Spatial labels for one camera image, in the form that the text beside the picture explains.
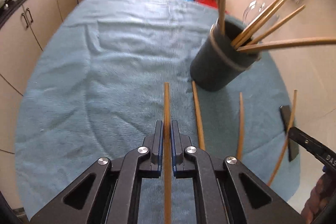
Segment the person's right hand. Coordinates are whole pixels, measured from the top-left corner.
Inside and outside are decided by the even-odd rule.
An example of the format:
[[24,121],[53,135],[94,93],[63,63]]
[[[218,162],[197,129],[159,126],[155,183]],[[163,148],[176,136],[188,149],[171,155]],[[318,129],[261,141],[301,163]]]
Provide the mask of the person's right hand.
[[310,192],[310,197],[305,202],[301,212],[305,223],[312,223],[316,216],[329,203],[331,196],[335,192],[335,177],[323,174],[317,181],[315,187]]

